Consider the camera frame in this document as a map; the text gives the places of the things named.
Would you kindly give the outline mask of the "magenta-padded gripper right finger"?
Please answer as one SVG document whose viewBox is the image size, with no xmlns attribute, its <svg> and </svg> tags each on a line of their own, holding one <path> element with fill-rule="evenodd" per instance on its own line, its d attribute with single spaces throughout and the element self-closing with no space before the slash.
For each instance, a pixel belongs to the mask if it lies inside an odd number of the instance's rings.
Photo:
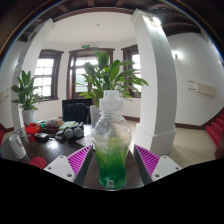
<svg viewBox="0 0 224 224">
<path fill-rule="evenodd" d="M 181 170 L 168 155 L 159 156 L 138 145 L 134 145 L 134 158 L 137 164 L 135 185 L 148 185 Z"/>
</svg>

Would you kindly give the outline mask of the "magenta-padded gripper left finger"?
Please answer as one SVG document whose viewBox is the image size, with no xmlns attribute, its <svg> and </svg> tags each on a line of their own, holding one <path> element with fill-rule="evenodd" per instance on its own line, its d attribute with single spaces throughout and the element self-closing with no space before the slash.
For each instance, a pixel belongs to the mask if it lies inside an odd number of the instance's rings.
<svg viewBox="0 0 224 224">
<path fill-rule="evenodd" d="M 59 155 L 44 170 L 69 182 L 82 185 L 93 156 L 93 146 L 85 146 L 69 156 Z"/>
</svg>

